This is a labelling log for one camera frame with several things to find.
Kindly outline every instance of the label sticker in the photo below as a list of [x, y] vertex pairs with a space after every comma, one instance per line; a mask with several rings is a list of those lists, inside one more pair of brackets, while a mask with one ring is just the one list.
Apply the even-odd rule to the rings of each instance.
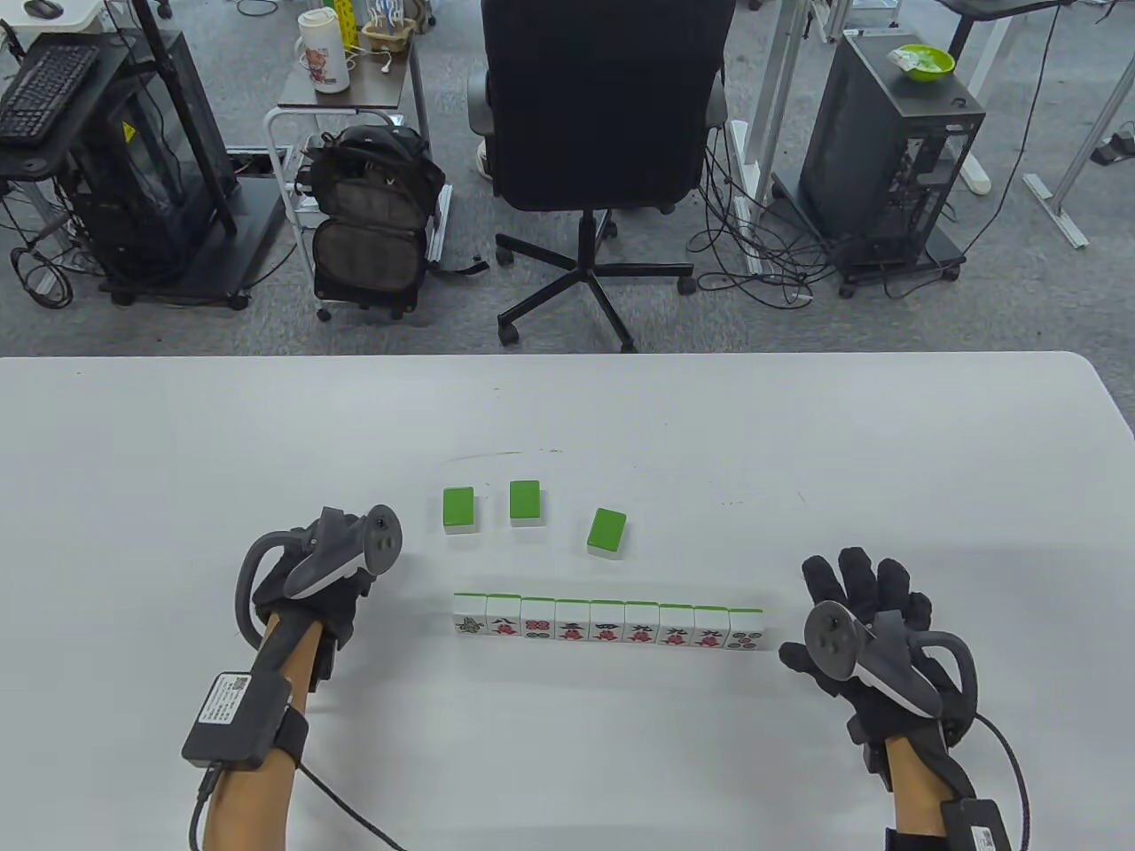
[[974, 848], [977, 851], [997, 851], [997, 845], [993, 844], [993, 832], [987, 827], [970, 827], [974, 834]]
[[213, 688], [205, 698], [197, 716], [199, 724], [232, 724], [236, 710], [249, 690], [249, 674], [221, 674], [213, 681]]

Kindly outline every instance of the desk leg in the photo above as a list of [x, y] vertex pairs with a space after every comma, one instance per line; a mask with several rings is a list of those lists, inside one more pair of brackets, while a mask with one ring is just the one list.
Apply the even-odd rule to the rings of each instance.
[[292, 234], [295, 236], [295, 251], [300, 255], [300, 263], [303, 266], [303, 273], [308, 278], [308, 284], [312, 292], [316, 290], [316, 272], [311, 266], [311, 258], [308, 255], [308, 245], [303, 241], [303, 228], [300, 226], [300, 217], [295, 211], [295, 203], [292, 193], [287, 189], [287, 180], [284, 176], [284, 163], [280, 162], [276, 152], [276, 140], [272, 137], [272, 125], [276, 119], [287, 112], [279, 107], [268, 110], [264, 115], [264, 138], [268, 142], [268, 159], [272, 162], [272, 174], [276, 175], [276, 186], [280, 191], [284, 200], [284, 214], [287, 216], [288, 225], [292, 226]]
[[[754, 204], [746, 197], [734, 201], [734, 213], [741, 229], [748, 234], [753, 233], [754, 225], [760, 218], [760, 208], [767, 202], [773, 157], [780, 141], [784, 109], [807, 20], [808, 0], [781, 0], [753, 123], [734, 120], [725, 128], [725, 144], [734, 174], [739, 175], [748, 199], [757, 202]], [[770, 271], [760, 258], [753, 256], [754, 253], [746, 252], [745, 256], [749, 272], [756, 275]]]
[[[982, 56], [977, 60], [977, 67], [969, 78], [969, 93], [977, 100], [983, 100], [990, 89], [990, 79], [995, 71], [1000, 70], [1006, 57], [1012, 50], [1012, 44], [1017, 40], [1017, 34], [1024, 26], [1025, 16], [1014, 15], [1011, 18], [1001, 18], [993, 23], [990, 31], [989, 41], [982, 50]], [[973, 151], [961, 162], [961, 179], [975, 195], [987, 195], [993, 189], [993, 182], [977, 161]]]
[[1101, 136], [1103, 136], [1104, 132], [1111, 125], [1116, 112], [1119, 111], [1119, 107], [1123, 106], [1133, 84], [1135, 84], [1135, 56], [1132, 57], [1127, 69], [1111, 91], [1108, 102], [1103, 104], [1103, 111], [1100, 112], [1100, 117], [1095, 119], [1092, 129], [1087, 132], [1087, 136], [1081, 143], [1079, 150], [1071, 160], [1071, 165], [1068, 166], [1068, 170], [1065, 171], [1063, 177], [1060, 178], [1060, 183], [1057, 184], [1056, 192], [1049, 192], [1044, 182], [1041, 180], [1040, 175], [1025, 175], [1023, 178], [1025, 185], [1036, 196], [1036, 200], [1041, 202], [1044, 212], [1060, 228], [1060, 231], [1071, 243], [1074, 248], [1087, 247], [1087, 237], [1084, 236], [1084, 233], [1076, 227], [1076, 224], [1065, 212], [1065, 199], [1068, 197], [1068, 192], [1071, 189], [1073, 184], [1076, 183], [1076, 178], [1079, 177], [1079, 172], [1084, 170], [1087, 158], [1092, 155], [1092, 151], [1100, 144]]
[[426, 118], [426, 94], [422, 91], [422, 71], [418, 66], [418, 42], [410, 40], [410, 85], [414, 90], [414, 111], [418, 113], [418, 134], [429, 148], [429, 119]]

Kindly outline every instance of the office chair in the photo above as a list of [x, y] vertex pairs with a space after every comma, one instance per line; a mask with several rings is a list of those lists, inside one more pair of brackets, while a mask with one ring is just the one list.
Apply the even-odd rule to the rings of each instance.
[[580, 211], [574, 258], [505, 234], [514, 252], [564, 270], [497, 317], [502, 345], [515, 320], [587, 283], [622, 342], [634, 340], [603, 278], [673, 277], [690, 263], [597, 263], [617, 229], [612, 210], [670, 212], [701, 179], [706, 136], [728, 117], [725, 36], [737, 0], [481, 0], [488, 70], [469, 77], [469, 126], [485, 136], [493, 193], [518, 210]]

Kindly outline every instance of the mug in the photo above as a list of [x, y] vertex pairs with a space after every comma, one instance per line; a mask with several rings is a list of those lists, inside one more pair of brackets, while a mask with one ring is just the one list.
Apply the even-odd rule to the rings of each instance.
[[295, 40], [295, 59], [308, 71], [311, 85], [325, 94], [342, 92], [351, 85], [351, 76], [335, 9], [309, 9], [300, 15], [297, 23], [300, 37]]

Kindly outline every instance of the black stand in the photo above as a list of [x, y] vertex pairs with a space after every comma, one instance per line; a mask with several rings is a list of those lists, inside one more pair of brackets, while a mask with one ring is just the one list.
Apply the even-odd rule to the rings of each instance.
[[611, 322], [611, 327], [619, 335], [619, 339], [623, 344], [622, 351], [634, 352], [634, 339], [631, 337], [631, 332], [627, 330], [627, 326], [623, 325], [623, 320], [615, 312], [611, 300], [607, 298], [607, 294], [603, 292], [598, 279], [676, 277], [679, 279], [678, 286], [681, 289], [686, 286], [683, 280], [693, 275], [693, 267], [690, 263], [596, 263], [595, 255], [599, 251], [599, 246], [603, 245], [603, 241], [608, 236], [615, 237], [617, 235], [619, 228], [612, 219], [611, 210], [604, 211], [599, 217], [598, 226], [596, 226], [595, 211], [585, 210], [579, 220], [578, 259], [572, 260], [564, 254], [540, 247], [539, 245], [526, 243], [522, 239], [516, 239], [505, 234], [497, 234], [496, 255], [497, 262], [501, 266], [511, 266], [515, 260], [513, 254], [515, 252], [523, 254], [526, 258], [539, 260], [541, 263], [564, 269], [568, 272], [556, 278], [544, 287], [544, 289], [533, 293], [520, 304], [510, 307], [497, 317], [497, 337], [501, 338], [501, 345], [511, 346], [520, 342], [520, 334], [516, 331], [516, 326], [513, 325], [518, 319], [536, 310], [545, 302], [555, 298], [575, 284], [586, 281], [595, 300], [603, 309], [604, 314], [606, 314], [607, 321]]
[[[131, 304], [136, 296], [146, 295], [185, 304], [224, 302], [233, 310], [244, 310], [249, 306], [250, 270], [254, 268], [253, 263], [270, 230], [283, 218], [284, 202], [275, 182], [263, 178], [237, 178], [236, 191], [226, 197], [185, 98], [177, 67], [150, 11], [150, 3], [148, 0], [131, 0], [131, 6], [150, 49], [153, 69], [166, 85], [185, 129], [216, 218], [188, 269], [176, 283], [162, 287], [140, 287], [127, 280], [111, 279], [100, 288], [110, 293], [116, 304]], [[162, 17], [168, 18], [168, 3], [160, 6]]]

